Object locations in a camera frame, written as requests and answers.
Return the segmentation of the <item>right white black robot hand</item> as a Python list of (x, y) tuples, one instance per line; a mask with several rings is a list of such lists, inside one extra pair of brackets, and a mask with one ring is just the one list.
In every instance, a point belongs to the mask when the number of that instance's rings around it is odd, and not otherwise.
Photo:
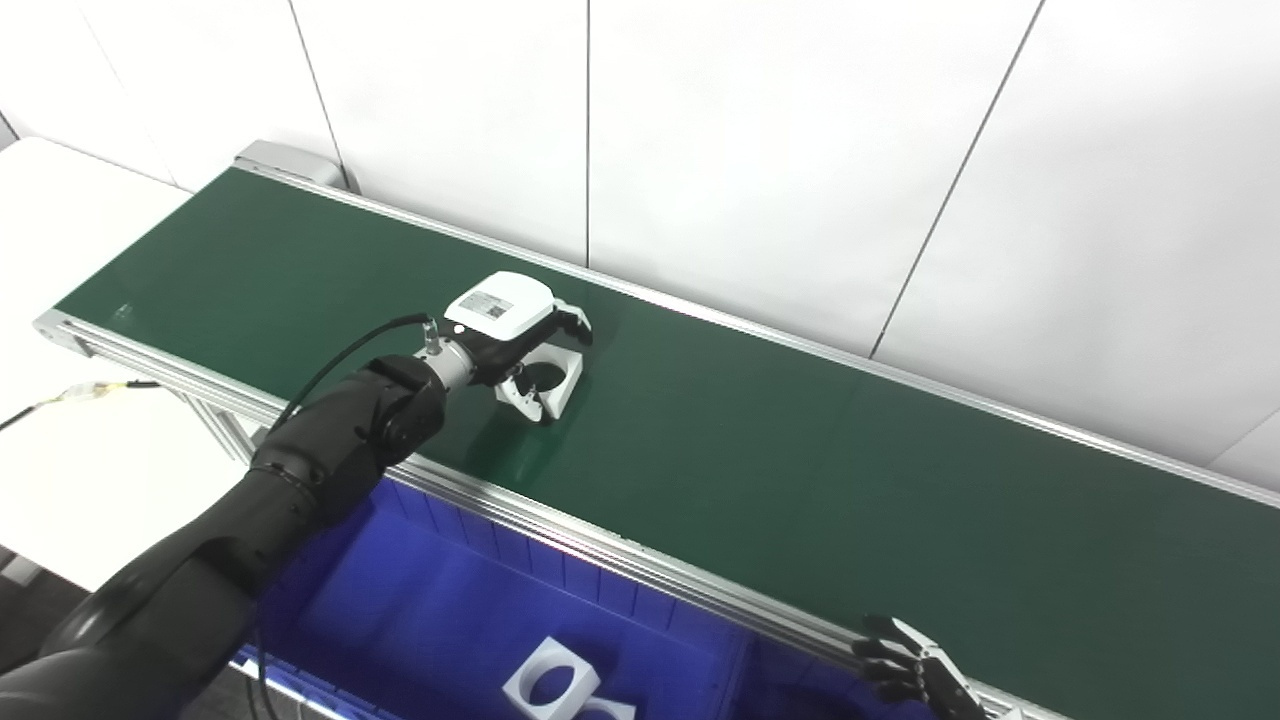
[(969, 679), (932, 638), (899, 618), (869, 612), (850, 650), (855, 673), (886, 702), (916, 701), (937, 719), (987, 719)]

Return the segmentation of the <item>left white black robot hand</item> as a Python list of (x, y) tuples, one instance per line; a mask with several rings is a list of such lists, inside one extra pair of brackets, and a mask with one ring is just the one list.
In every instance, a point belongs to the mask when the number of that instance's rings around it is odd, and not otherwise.
[(442, 350), (429, 359), (448, 387), (461, 380), (493, 388), (495, 397), (536, 424), (561, 419), (582, 373), (582, 355), (550, 340), (563, 333), (594, 341), (581, 307), (557, 299), (543, 282), (495, 272), (444, 311)]

